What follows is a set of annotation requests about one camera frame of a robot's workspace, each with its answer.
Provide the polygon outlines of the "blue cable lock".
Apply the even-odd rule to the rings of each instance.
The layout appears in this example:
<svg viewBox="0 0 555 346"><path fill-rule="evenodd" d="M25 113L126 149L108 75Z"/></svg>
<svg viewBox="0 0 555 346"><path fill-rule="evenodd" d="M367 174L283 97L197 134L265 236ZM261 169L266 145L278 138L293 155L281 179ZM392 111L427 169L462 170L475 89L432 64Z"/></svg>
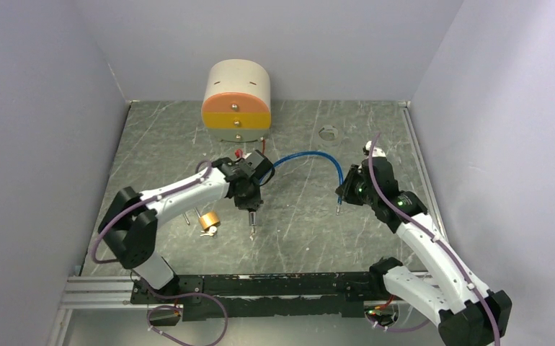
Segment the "blue cable lock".
<svg viewBox="0 0 555 346"><path fill-rule="evenodd" d="M277 167L281 166L282 164L284 164L287 161L298 159L298 158L301 158L301 157L306 157L306 156L318 156L318 157L328 159L334 165L334 167L336 169L339 183L342 183L344 181L343 170L342 170L339 162L332 155L330 155L328 153L325 153L325 152L322 152L322 151L302 151L302 152L290 154L290 155L284 156L281 159L278 159L273 164L273 166L274 166L274 168L277 168ZM256 227L257 227L257 212L256 211L254 211L254 210L249 210L248 211L248 221L249 221L249 226L251 228L249 238L251 240L253 240L254 236L256 235Z"/></svg>

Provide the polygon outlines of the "brass padlock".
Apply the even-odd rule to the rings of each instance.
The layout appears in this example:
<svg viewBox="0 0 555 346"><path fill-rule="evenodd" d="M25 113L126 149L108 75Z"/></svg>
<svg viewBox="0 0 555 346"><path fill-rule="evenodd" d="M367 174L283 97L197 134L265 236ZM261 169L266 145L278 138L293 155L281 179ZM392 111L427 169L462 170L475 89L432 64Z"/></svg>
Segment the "brass padlock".
<svg viewBox="0 0 555 346"><path fill-rule="evenodd" d="M197 215L202 231L208 229L210 226L216 226L218 228L221 225L221 220L215 211L210 211L204 214L202 214L198 208L194 208L194 211Z"/></svg>

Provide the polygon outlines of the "padlock keys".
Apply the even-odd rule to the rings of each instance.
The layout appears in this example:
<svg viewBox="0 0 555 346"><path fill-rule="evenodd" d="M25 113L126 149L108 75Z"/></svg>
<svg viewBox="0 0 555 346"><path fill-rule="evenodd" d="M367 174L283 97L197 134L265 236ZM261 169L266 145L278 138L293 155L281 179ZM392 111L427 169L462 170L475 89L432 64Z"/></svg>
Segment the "padlock keys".
<svg viewBox="0 0 555 346"><path fill-rule="evenodd" d="M214 237L217 234L218 228L216 226L210 226L208 229L201 233L201 236L211 236Z"/></svg>

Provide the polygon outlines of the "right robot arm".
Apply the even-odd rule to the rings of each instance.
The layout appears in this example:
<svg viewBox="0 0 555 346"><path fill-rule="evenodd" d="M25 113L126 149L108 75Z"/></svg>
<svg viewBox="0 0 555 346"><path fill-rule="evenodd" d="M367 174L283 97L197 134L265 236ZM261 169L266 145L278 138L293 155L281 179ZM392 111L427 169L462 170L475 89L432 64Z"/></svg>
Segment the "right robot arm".
<svg viewBox="0 0 555 346"><path fill-rule="evenodd" d="M380 259L369 269L368 290L396 296L437 327L445 345L498 345L504 337L512 300L493 291L462 261L440 233L427 207L413 192L399 188L384 156L351 165L335 190L343 202L366 205L421 260L430 284L399 260Z"/></svg>

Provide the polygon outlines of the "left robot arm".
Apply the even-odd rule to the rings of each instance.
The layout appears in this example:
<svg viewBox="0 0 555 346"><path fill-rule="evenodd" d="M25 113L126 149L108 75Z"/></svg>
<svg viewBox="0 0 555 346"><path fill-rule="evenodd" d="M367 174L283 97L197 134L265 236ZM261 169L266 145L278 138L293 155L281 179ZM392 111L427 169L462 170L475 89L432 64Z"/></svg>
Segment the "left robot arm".
<svg viewBox="0 0 555 346"><path fill-rule="evenodd" d="M137 273L157 301L168 303L177 296L179 278L156 250L158 230L199 205L223 198L233 200L239 210L258 211L261 180L274 171L274 164L255 150L238 159L204 160L192 176L154 190L123 188L99 225L92 260L102 263L97 248L105 243L114 254L113 262Z"/></svg>

